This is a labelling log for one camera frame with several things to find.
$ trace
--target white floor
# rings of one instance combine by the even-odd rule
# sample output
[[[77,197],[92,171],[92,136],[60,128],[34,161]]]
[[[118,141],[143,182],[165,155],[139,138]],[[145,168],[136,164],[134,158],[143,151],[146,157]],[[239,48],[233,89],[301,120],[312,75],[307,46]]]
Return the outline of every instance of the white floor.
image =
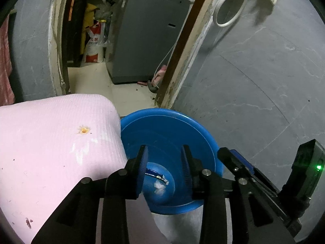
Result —
[[[71,93],[101,94],[116,107],[120,116],[137,110],[155,107],[156,94],[138,84],[114,85],[108,75],[105,62],[80,68],[68,68]]]

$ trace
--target metal bolt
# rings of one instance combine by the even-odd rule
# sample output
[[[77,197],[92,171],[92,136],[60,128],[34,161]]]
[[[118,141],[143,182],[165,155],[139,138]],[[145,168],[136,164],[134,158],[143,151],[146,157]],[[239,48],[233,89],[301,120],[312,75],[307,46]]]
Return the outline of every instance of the metal bolt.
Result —
[[[120,170],[118,171],[118,174],[121,175],[121,176],[124,176],[124,175],[127,174],[127,170],[126,170],[126,169],[120,169]]]
[[[209,176],[209,175],[211,175],[211,171],[210,170],[208,170],[208,169],[204,169],[204,170],[202,170],[202,174],[204,175],[204,176]]]
[[[91,179],[89,177],[84,177],[84,178],[81,179],[80,182],[83,183],[83,184],[87,184],[87,183],[91,182]]]
[[[241,185],[246,185],[246,184],[247,184],[247,180],[244,179],[244,178],[240,178],[240,179],[238,180],[238,182],[239,182]]]

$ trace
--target gray marble wall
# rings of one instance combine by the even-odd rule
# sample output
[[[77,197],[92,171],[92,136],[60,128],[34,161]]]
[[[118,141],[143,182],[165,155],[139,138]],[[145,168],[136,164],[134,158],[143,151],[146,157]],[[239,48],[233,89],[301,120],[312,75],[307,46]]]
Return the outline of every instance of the gray marble wall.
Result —
[[[10,16],[10,84],[16,102],[56,95],[48,61],[50,2],[18,0],[17,14]]]
[[[243,0],[228,0],[228,21]],[[230,27],[212,26],[174,109],[196,119],[220,147],[238,150],[278,187],[299,144],[325,146],[325,26],[309,0],[249,0]],[[301,218],[305,238],[325,210],[325,173]]]

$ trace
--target dark speck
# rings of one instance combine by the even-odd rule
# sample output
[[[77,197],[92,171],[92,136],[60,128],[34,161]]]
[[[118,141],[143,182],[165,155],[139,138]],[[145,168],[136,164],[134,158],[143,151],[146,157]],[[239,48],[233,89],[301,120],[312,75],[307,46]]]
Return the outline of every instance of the dark speck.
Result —
[[[26,224],[29,227],[29,229],[31,229],[31,225],[30,225],[30,222],[29,222],[28,218],[26,218]]]

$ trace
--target trash can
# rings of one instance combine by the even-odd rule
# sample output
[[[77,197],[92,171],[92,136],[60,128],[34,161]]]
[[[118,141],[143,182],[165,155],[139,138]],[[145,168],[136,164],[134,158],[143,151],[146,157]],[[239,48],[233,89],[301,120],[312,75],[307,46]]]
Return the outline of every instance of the trash can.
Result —
[[[202,200],[192,200],[185,184],[182,145],[189,145],[192,156],[200,159],[205,169],[222,176],[216,141],[202,125],[182,113],[162,108],[136,111],[121,120],[121,139],[128,159],[137,156],[141,145],[148,147],[150,171],[142,190],[153,213],[180,214],[203,204]]]

